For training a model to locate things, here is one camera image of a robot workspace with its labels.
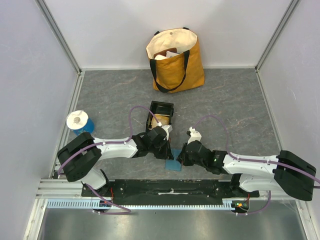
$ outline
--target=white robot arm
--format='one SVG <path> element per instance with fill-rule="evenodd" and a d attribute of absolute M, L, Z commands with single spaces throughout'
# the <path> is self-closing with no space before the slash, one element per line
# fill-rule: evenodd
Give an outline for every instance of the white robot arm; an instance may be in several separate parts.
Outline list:
<path fill-rule="evenodd" d="M 75 156 L 63 167 L 69 182 L 81 181 L 97 190 L 108 181 L 104 172 L 94 167 L 100 160 L 138 158 L 144 157 L 148 153 L 153 153 L 157 159 L 173 159 L 169 141 L 171 131 L 171 125 L 159 124 L 148 133 L 143 132 L 132 136 L 129 141 L 128 137 L 123 139 L 93 138 L 90 133 L 84 132 L 62 148 L 57 157 L 62 165 L 80 149 L 91 144 L 102 143 Z"/>
<path fill-rule="evenodd" d="M 314 180 L 294 170 L 269 164 L 269 162 L 280 162 L 315 176 L 316 169 L 292 152 L 282 150 L 279 155 L 271 156 L 245 156 L 230 153 L 231 156 L 226 151 L 211 151 L 203 146 L 200 142 L 201 134 L 194 128 L 190 127 L 187 134 L 190 138 L 178 157 L 179 162 L 184 166 L 196 164 L 213 174 L 232 174 L 230 187 L 235 192 L 284 191 L 293 198 L 311 201 Z"/>

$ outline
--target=gray floor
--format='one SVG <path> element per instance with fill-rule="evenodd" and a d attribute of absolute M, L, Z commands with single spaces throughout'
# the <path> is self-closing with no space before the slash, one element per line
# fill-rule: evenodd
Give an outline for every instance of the gray floor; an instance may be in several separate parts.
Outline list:
<path fill-rule="evenodd" d="M 150 106 L 152 100 L 174 104 L 171 147 L 181 149 L 186 131 L 202 116 L 214 114 L 226 124 L 231 151 L 243 155 L 269 156 L 279 148 L 254 69 L 206 69 L 205 85 L 177 93 L 152 88 L 150 70 L 86 71 L 77 110 L 85 110 L 95 124 L 94 137 L 120 139 L 130 134 L 128 113 L 135 105 Z M 144 132 L 148 112 L 132 113 L 133 133 Z M 210 149 L 224 150 L 226 136 L 214 119 L 197 128 L 201 142 Z M 75 135 L 71 132 L 69 141 Z M 110 179 L 221 179 L 199 166 L 182 167 L 181 172 L 165 169 L 165 161 L 148 154 L 141 158 L 100 161 Z"/>
<path fill-rule="evenodd" d="M 264 204 L 251 201 L 250 208 Z M 223 210 L 134 210 L 106 216 L 89 209 L 47 209 L 45 216 L 39 240 L 307 240 L 294 201 L 272 202 L 249 216 Z"/>

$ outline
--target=white wall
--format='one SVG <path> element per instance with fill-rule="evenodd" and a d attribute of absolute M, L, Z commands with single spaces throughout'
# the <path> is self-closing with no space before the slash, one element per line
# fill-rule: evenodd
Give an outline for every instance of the white wall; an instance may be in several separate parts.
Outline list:
<path fill-rule="evenodd" d="M 196 32 L 203 65 L 255 66 L 290 0 L 46 0 L 82 68 L 148 68 L 156 31 Z"/>
<path fill-rule="evenodd" d="M 303 0 L 260 71 L 284 149 L 320 178 L 320 1 Z M 320 223 L 320 190 L 313 205 Z"/>
<path fill-rule="evenodd" d="M 0 33 L 0 239 L 20 240 L 77 75 L 34 0 L 2 0 Z"/>

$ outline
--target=canvas bag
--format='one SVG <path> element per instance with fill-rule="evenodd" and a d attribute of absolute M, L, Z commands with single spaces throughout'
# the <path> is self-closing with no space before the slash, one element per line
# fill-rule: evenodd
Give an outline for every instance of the canvas bag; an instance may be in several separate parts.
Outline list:
<path fill-rule="evenodd" d="M 154 54 L 176 48 L 177 56 L 155 60 Z M 153 88 L 163 93 L 175 93 L 205 84 L 198 36 L 188 28 L 156 32 L 146 46 L 153 75 Z"/>

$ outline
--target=blue towel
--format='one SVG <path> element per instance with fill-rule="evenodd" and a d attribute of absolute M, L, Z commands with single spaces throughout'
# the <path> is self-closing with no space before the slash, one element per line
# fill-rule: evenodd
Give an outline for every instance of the blue towel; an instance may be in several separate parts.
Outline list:
<path fill-rule="evenodd" d="M 174 159 L 173 160 L 170 160 L 170 159 L 165 160 L 165 167 L 164 168 L 168 169 L 168 170 L 181 172 L 181 163 L 177 160 L 177 157 L 181 153 L 181 149 L 171 148 L 171 153 L 172 153 Z"/>

